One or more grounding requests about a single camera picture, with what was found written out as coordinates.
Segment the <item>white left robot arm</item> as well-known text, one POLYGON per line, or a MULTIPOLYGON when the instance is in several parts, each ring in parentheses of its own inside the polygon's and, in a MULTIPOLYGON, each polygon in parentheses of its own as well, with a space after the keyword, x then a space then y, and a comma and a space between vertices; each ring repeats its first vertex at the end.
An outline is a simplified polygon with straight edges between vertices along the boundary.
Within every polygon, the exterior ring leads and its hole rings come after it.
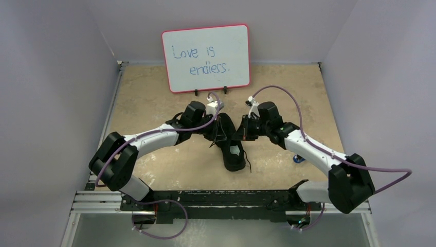
POLYGON ((126 136, 110 133, 88 165, 97 176, 96 186, 102 182, 111 191, 130 196, 140 210, 148 210, 153 205, 152 190, 133 175, 136 161, 153 151, 181 144, 192 134, 202 135, 218 145, 223 154, 230 154, 227 143, 235 127, 226 113, 217 113, 217 107, 216 101, 208 105, 192 101, 183 112, 153 130, 126 136))

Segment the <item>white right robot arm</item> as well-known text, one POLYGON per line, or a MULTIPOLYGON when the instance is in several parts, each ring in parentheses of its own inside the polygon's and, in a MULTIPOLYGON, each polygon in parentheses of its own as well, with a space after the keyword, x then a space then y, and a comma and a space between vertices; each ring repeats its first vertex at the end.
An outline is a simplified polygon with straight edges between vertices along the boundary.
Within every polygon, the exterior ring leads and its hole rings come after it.
POLYGON ((290 188, 289 204, 294 209, 302 209, 308 203, 330 203, 344 214, 375 194, 375 187, 364 159, 354 153, 327 150, 327 146, 301 133, 299 126, 284 122, 277 106, 267 101, 245 102, 250 108, 243 115, 241 124, 233 135, 234 140, 254 141, 266 136, 271 143, 294 153, 296 163, 306 160, 327 177, 326 182, 302 180, 290 188))

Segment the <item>black shoe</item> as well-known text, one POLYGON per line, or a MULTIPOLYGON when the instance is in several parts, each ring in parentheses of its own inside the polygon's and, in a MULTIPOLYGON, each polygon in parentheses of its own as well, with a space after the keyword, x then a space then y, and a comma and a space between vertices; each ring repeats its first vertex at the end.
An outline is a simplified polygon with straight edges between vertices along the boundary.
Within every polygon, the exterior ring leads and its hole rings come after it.
POLYGON ((236 131, 230 116, 226 113, 219 113, 214 124, 212 140, 220 148, 224 166, 230 172, 242 170, 246 166, 241 141, 232 139, 236 131))

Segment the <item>black shoelace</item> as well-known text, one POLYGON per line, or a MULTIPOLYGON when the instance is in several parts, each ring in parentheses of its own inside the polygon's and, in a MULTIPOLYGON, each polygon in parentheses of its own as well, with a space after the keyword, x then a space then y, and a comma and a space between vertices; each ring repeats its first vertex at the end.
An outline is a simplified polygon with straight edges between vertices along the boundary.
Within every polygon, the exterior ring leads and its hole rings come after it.
POLYGON ((220 149, 224 166, 228 171, 240 171, 246 167, 246 164, 248 164, 251 172, 251 162, 249 161, 247 153, 240 141, 227 140, 217 143, 212 142, 209 148, 213 146, 217 146, 220 149))

